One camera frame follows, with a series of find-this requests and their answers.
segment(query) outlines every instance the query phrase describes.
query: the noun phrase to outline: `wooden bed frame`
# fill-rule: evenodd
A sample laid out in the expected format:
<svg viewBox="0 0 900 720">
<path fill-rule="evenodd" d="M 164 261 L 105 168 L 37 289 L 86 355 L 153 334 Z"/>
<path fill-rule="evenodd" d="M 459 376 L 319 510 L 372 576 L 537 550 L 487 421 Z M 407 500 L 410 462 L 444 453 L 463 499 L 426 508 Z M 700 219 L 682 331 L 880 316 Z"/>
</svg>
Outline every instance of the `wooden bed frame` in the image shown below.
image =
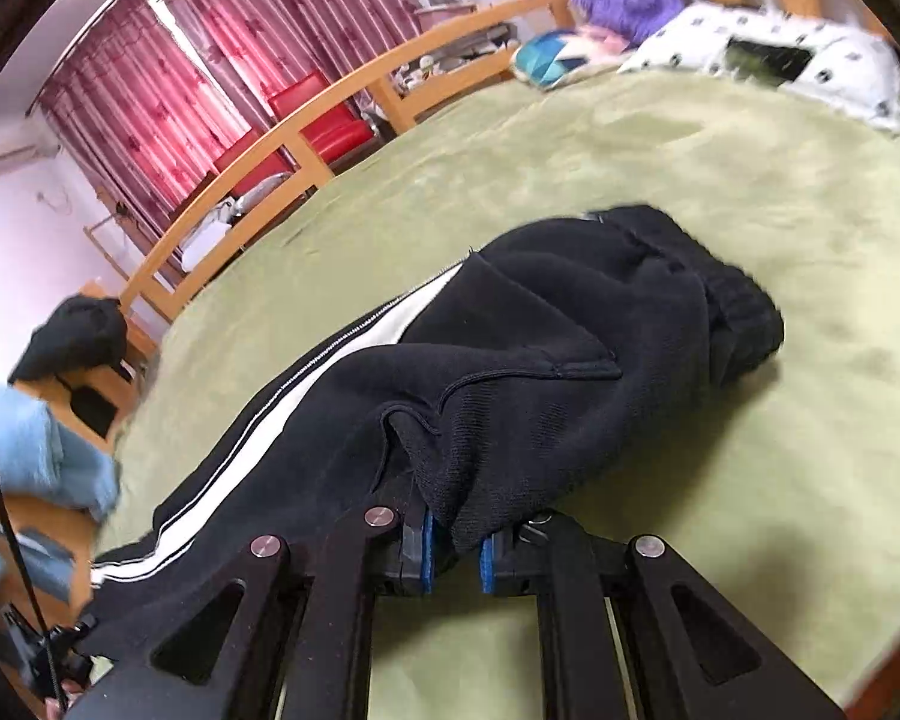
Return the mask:
<svg viewBox="0 0 900 720">
<path fill-rule="evenodd" d="M 723 4 L 750 4 L 759 5 L 760 2 L 748 0 L 711 0 Z M 785 9 L 794 14 L 819 16 L 821 15 L 821 2 L 823 0 L 779 0 Z M 508 79 L 509 60 L 512 50 L 501 49 L 493 55 L 484 56 L 474 62 L 452 71 L 444 76 L 434 76 L 418 88 L 413 89 L 408 95 L 401 98 L 391 84 L 391 74 L 401 65 L 406 64 L 420 56 L 427 55 L 439 47 L 445 46 L 458 38 L 489 28 L 492 25 L 523 17 L 535 11 L 549 11 L 553 21 L 560 28 L 571 28 L 575 25 L 574 15 L 569 5 L 569 0 L 513 0 L 502 4 L 491 5 L 477 11 L 458 16 L 447 22 L 440 23 L 422 35 L 410 40 L 384 55 L 368 62 L 348 76 L 340 79 L 328 89 L 309 100 L 298 110 L 283 119 L 282 122 L 266 133 L 257 143 L 249 148 L 239 159 L 226 168 L 209 186 L 206 187 L 188 208 L 175 220 L 167 233 L 154 245 L 144 262 L 137 271 L 130 276 L 127 285 L 120 294 L 122 306 L 130 315 L 130 306 L 134 300 L 143 298 L 156 309 L 168 322 L 173 322 L 187 303 L 203 289 L 204 286 L 244 247 L 251 244 L 255 237 L 266 230 L 285 214 L 290 204 L 316 187 L 322 187 L 334 177 L 328 167 L 309 143 L 301 136 L 300 130 L 314 119 L 323 115 L 343 100 L 351 98 L 361 90 L 367 90 L 372 95 L 380 108 L 388 117 L 397 135 L 402 135 L 416 127 L 418 118 L 445 100 L 456 98 L 466 94 L 474 88 Z M 874 17 L 874 14 L 856 0 L 855 10 L 860 16 L 861 24 L 871 31 L 887 34 L 887 30 Z M 156 274 L 165 266 L 180 246 L 186 235 L 203 219 L 218 202 L 220 202 L 236 184 L 248 175 L 259 163 L 261 163 L 277 148 L 288 149 L 293 160 L 298 163 L 299 170 L 286 182 L 279 186 L 263 202 L 257 205 L 239 224 L 235 225 L 203 259 L 197 267 L 176 284 L 173 290 L 167 289 L 157 280 Z M 95 285 L 88 285 L 85 293 L 98 295 Z M 146 360 L 152 357 L 156 351 L 156 344 L 135 324 L 130 322 L 130 353 L 127 355 L 127 363 L 137 372 L 140 372 Z M 108 368 L 96 370 L 78 371 L 72 375 L 62 377 L 69 386 L 77 384 L 93 386 L 106 399 L 117 406 L 117 422 L 132 411 L 136 406 L 138 388 L 134 384 L 128 384 Z M 50 403 L 53 413 L 60 421 L 75 430 L 95 445 L 112 450 L 115 428 L 106 437 L 100 437 L 90 431 L 75 415 L 70 407 L 70 393 L 66 386 L 59 381 L 48 380 L 22 385 L 23 389 L 37 397 L 41 397 Z M 15 507 L 18 514 L 18 525 L 34 520 L 34 508 L 44 515 L 45 504 L 17 502 Z M 77 512 L 68 512 L 67 516 L 77 516 Z M 60 533 L 58 527 L 46 527 L 42 525 L 44 532 L 58 538 L 62 543 L 71 546 L 71 549 L 80 557 L 85 557 L 89 552 L 89 533 L 93 528 L 86 521 L 88 517 L 83 515 L 83 520 L 74 523 L 67 520 L 64 533 Z M 74 587 L 71 597 L 71 608 L 68 614 L 66 610 L 55 610 L 50 615 L 53 622 L 70 622 L 72 616 L 80 606 L 89 598 L 88 576 L 82 576 L 85 572 L 74 572 Z M 13 598 L 19 600 L 19 578 L 13 576 L 10 571 L 7 579 L 0 589 L 0 603 Z M 885 701 L 874 699 L 875 694 L 880 698 L 890 695 L 898 695 L 897 685 L 892 680 L 883 683 L 874 693 L 874 684 L 868 685 L 850 709 L 852 720 L 877 720 L 887 708 Z"/>
</svg>

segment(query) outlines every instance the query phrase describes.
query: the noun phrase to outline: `white patterned pillow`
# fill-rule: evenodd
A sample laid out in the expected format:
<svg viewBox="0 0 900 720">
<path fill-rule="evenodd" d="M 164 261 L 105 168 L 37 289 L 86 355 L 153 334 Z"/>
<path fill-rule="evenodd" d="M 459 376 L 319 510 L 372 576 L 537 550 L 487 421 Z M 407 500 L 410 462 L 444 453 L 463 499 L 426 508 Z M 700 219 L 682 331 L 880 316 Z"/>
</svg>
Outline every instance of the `white patterned pillow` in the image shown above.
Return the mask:
<svg viewBox="0 0 900 720">
<path fill-rule="evenodd" d="M 900 66 L 880 37 L 856 26 L 825 19 L 759 12 L 697 2 L 650 36 L 626 60 L 620 73 L 671 68 L 711 76 L 737 76 L 727 61 L 730 42 L 792 47 L 809 61 L 780 88 L 821 100 L 880 129 L 898 130 Z"/>
</svg>

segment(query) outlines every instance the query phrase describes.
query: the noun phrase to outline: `screw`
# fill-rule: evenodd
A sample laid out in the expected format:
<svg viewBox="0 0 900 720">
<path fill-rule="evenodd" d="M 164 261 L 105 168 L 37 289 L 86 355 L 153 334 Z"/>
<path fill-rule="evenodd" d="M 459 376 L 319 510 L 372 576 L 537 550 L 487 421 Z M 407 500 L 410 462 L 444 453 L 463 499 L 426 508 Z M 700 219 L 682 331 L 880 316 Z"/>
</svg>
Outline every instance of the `screw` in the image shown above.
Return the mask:
<svg viewBox="0 0 900 720">
<path fill-rule="evenodd" d="M 250 543 L 250 552 L 256 557 L 272 557 L 280 551 L 280 539 L 276 536 L 257 536 Z"/>
<path fill-rule="evenodd" d="M 667 546 L 656 536 L 640 536 L 636 539 L 636 551 L 643 557 L 660 557 Z"/>
<path fill-rule="evenodd" d="M 386 528 L 394 521 L 394 517 L 396 517 L 394 510 L 386 506 L 374 506 L 367 509 L 367 513 L 364 514 L 364 520 L 371 528 Z"/>
</svg>

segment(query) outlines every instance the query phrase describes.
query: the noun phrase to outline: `pillow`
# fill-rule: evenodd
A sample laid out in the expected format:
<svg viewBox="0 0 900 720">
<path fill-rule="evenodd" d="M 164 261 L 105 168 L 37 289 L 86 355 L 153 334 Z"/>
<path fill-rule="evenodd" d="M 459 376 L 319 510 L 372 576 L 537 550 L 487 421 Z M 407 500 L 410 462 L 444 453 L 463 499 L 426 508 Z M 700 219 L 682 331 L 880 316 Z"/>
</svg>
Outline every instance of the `pillow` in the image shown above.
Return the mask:
<svg viewBox="0 0 900 720">
<path fill-rule="evenodd" d="M 279 172 L 267 176 L 263 181 L 253 187 L 250 191 L 246 191 L 244 196 L 237 200 L 234 211 L 239 215 L 250 213 L 250 211 L 263 202 L 264 197 L 290 178 L 291 175 L 293 174 L 290 172 Z"/>
<path fill-rule="evenodd" d="M 230 225 L 234 215 L 237 214 L 237 201 L 230 196 L 226 196 L 217 203 L 213 208 L 207 211 L 206 215 L 199 220 L 197 224 L 180 242 L 180 248 L 184 250 L 189 247 L 190 243 L 202 232 L 215 223 L 223 223 Z"/>
<path fill-rule="evenodd" d="M 556 29 L 527 41 L 511 57 L 514 75 L 539 89 L 565 86 L 618 68 L 626 41 L 597 28 Z"/>
<path fill-rule="evenodd" d="M 223 240 L 223 236 L 230 231 L 231 225 L 225 221 L 212 218 L 204 220 L 197 230 L 189 235 L 181 245 L 182 255 L 180 265 L 188 274 L 191 272 L 213 247 Z"/>
<path fill-rule="evenodd" d="M 620 73 L 650 68 L 770 77 L 878 129 L 899 129 L 896 55 L 856 26 L 698 2 L 650 36 Z"/>
</svg>

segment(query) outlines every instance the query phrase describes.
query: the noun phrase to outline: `window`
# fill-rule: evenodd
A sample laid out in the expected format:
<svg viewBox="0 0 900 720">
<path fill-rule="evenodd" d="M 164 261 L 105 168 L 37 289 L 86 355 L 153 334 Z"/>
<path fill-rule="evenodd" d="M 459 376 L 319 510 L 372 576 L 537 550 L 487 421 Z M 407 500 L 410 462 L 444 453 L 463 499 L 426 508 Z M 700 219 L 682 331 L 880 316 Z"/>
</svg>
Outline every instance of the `window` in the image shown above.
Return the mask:
<svg viewBox="0 0 900 720">
<path fill-rule="evenodd" d="M 227 107 L 231 109 L 231 111 L 236 115 L 240 116 L 237 112 L 236 108 L 233 107 L 233 103 L 231 103 L 230 98 L 227 93 L 223 90 L 220 84 L 217 83 L 217 80 L 213 77 L 213 74 L 210 73 L 209 68 L 203 63 L 203 60 L 200 58 L 200 55 L 197 53 L 197 49 L 194 47 L 194 44 L 190 42 L 190 39 L 183 33 L 183 30 L 176 24 L 176 19 L 173 18 L 173 13 L 170 13 L 170 9 L 167 7 L 167 4 L 163 0 L 146 0 L 146 3 L 151 6 L 151 9 L 154 11 L 157 20 L 159 20 L 162 25 L 167 28 L 167 31 L 170 33 L 170 36 L 173 37 L 173 42 L 176 45 L 180 46 L 180 50 L 182 50 L 187 58 L 193 62 L 194 66 L 203 74 L 204 79 L 207 79 L 207 82 L 213 86 L 218 92 L 220 92 L 220 96 L 226 101 Z"/>
</svg>

